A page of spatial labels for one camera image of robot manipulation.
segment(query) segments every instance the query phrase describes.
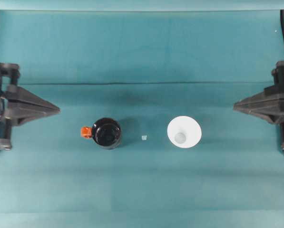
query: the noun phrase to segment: black plastic bracket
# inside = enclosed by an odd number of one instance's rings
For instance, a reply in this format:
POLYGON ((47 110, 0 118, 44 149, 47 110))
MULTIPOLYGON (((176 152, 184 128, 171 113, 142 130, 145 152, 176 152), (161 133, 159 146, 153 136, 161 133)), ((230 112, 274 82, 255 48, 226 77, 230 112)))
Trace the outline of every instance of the black plastic bracket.
MULTIPOLYGON (((284 10, 281 11, 281 26, 284 36, 284 10)), ((284 151, 284 61, 279 61, 272 71, 274 85, 263 92, 234 104, 234 110, 251 114, 277 124, 281 130, 281 147, 284 151)))

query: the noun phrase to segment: teal backdrop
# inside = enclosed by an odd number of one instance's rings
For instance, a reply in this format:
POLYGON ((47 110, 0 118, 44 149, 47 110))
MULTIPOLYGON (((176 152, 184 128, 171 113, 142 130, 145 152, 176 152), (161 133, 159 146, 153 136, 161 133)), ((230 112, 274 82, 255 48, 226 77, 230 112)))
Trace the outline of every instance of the teal backdrop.
POLYGON ((232 110, 273 83, 279 17, 0 11, 0 62, 61 108, 0 152, 0 228, 284 228, 279 130, 232 110), (200 123, 196 147, 169 141, 179 115, 200 123), (80 137, 106 116, 123 130, 111 151, 80 137))

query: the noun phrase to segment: white funnel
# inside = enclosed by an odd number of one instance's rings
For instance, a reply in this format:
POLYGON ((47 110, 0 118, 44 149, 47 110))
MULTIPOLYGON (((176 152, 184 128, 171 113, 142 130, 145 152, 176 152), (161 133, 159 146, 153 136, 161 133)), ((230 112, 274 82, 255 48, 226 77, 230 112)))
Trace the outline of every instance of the white funnel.
POLYGON ((170 121, 167 127, 169 140, 177 147, 190 148, 201 139, 201 127, 196 120, 189 116, 178 116, 170 121))

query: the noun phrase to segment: orange tab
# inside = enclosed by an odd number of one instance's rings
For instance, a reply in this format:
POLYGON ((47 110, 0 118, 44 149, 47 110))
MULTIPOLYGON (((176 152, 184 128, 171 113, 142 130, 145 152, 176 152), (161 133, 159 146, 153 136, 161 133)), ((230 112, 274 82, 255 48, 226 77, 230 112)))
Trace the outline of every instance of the orange tab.
POLYGON ((85 139, 92 138, 92 128, 91 127, 82 127, 80 129, 80 136, 85 139))

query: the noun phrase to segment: teal fabric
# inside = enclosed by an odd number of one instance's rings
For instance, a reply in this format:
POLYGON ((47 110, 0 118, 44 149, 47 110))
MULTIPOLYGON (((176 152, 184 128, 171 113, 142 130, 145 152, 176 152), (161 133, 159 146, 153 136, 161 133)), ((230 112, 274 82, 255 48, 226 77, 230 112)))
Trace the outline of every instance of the teal fabric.
POLYGON ((0 0, 0 10, 222 11, 281 10, 284 0, 0 0))
POLYGON ((232 110, 280 59, 278 11, 0 12, 0 61, 61 108, 0 152, 0 228, 284 228, 279 130, 232 110), (169 141, 179 115, 196 147, 169 141), (104 116, 123 130, 112 151, 80 137, 104 116))
POLYGON ((20 83, 271 82, 279 11, 0 12, 0 62, 20 83))

